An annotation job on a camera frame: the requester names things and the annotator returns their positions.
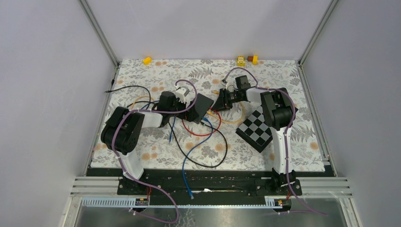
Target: floral tablecloth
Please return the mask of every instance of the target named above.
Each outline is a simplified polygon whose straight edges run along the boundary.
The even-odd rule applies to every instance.
[[[221,79],[227,72],[236,67],[235,60],[153,60],[149,65],[144,65],[141,60],[123,60],[116,85],[118,89],[127,85],[141,85],[149,88],[151,95],[157,100],[162,91],[173,91],[174,83],[178,79],[188,79],[195,84],[199,93],[216,100],[217,95],[212,90],[222,88]],[[312,125],[312,117],[306,104],[301,81],[296,70],[295,61],[259,61],[258,65],[247,62],[246,68],[259,80],[260,87],[285,87],[296,107],[299,109],[293,124],[291,135],[292,161],[296,171],[324,171],[321,153],[316,141],[316,135]],[[235,77],[247,75],[242,70],[235,70],[227,79],[234,83]],[[249,76],[251,85],[255,82]],[[190,88],[189,100],[194,97],[191,86],[182,82],[183,86]],[[132,87],[112,93],[107,108],[105,121],[113,113],[117,106],[127,106],[137,97],[147,95],[144,89]],[[228,141],[228,154],[222,165],[217,170],[271,170],[274,154],[274,144],[269,144],[262,152],[257,152],[248,143],[242,140],[235,130],[245,120],[258,104],[243,102],[245,117],[236,124],[222,123],[220,131]],[[135,104],[134,108],[141,108],[144,103]],[[230,111],[221,112],[223,120],[235,121],[242,115],[239,104],[234,104]],[[213,125],[217,127],[218,120],[206,115]],[[209,133],[209,128],[187,122],[189,128],[195,133]],[[183,127],[181,120],[175,123],[174,131],[179,143],[185,152],[188,152],[195,144],[204,139],[190,135]],[[181,169],[184,156],[178,149],[175,141],[169,143],[170,128],[142,129],[136,151],[144,168]],[[215,133],[204,144],[198,146],[190,157],[206,165],[218,163],[225,152],[225,144],[222,137]],[[114,153],[108,150],[106,145],[98,139],[94,147],[91,167],[120,167]],[[187,161],[186,169],[204,169]]]

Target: black base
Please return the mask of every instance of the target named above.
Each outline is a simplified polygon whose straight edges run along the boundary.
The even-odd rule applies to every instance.
[[[265,179],[257,179],[255,180],[256,185],[256,195],[288,195],[290,189],[288,185],[282,187],[273,187],[272,180]],[[302,195],[301,183],[299,180],[295,180],[294,183],[291,184],[292,190],[296,195]]]
[[[198,177],[187,174],[188,184],[194,192],[192,200],[188,195],[182,175],[176,177],[160,177],[143,175],[141,181],[163,188],[174,198],[178,205],[264,205],[265,195],[287,195],[288,187],[279,190],[272,189],[271,179],[260,177]],[[299,181],[293,184],[294,191],[301,195]],[[213,192],[200,192],[209,189]],[[126,178],[119,181],[118,195],[146,195],[146,188],[139,187],[135,182]],[[152,190],[152,205],[171,205],[171,201],[159,190]]]
[[[186,170],[187,175],[199,177],[272,177],[272,171],[241,170]],[[88,168],[86,176],[122,176],[121,168]],[[143,176],[183,177],[181,169],[145,169]],[[297,177],[335,177],[331,166],[324,166],[324,172],[297,172]]]

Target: gray wall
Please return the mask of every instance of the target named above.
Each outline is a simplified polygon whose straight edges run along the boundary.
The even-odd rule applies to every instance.
[[[59,224],[113,67],[78,1],[0,2],[0,226]]]
[[[305,64],[364,226],[399,226],[401,2],[340,1]]]
[[[121,59],[299,59],[330,0],[89,0]]]

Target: yellow toy piece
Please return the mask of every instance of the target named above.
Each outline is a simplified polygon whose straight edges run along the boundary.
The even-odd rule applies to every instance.
[[[152,59],[150,58],[150,57],[147,57],[147,58],[145,58],[144,60],[143,60],[143,63],[145,64],[145,65],[148,65],[149,63],[151,63],[152,62]]]
[[[258,64],[258,56],[254,55],[252,59],[252,64],[257,65]]]
[[[237,66],[244,67],[245,66],[245,59],[243,56],[237,57]]]

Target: red cable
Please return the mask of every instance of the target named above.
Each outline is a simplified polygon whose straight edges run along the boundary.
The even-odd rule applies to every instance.
[[[217,113],[218,118],[220,119],[220,122],[218,123],[218,126],[217,126],[217,130],[218,130],[218,129],[220,128],[220,125],[221,125],[221,115],[220,115],[217,111],[214,111],[214,112]],[[196,134],[196,133],[192,132],[191,130],[189,130],[189,129],[187,128],[187,126],[185,126],[184,120],[183,120],[183,119],[182,119],[182,122],[183,122],[184,128],[185,128],[190,134],[192,134],[192,135],[194,135],[194,136],[209,136],[209,135],[210,135],[210,133],[209,133],[209,134],[203,134],[203,135]]]
[[[288,194],[287,194],[286,200],[288,200],[290,197],[291,197],[291,191],[288,191]]]
[[[147,191],[147,197],[146,197],[146,199],[148,200],[148,205],[149,205],[149,196],[150,196],[150,193],[152,192],[152,188],[149,187],[149,190],[148,190],[148,187],[146,187],[146,191]]]

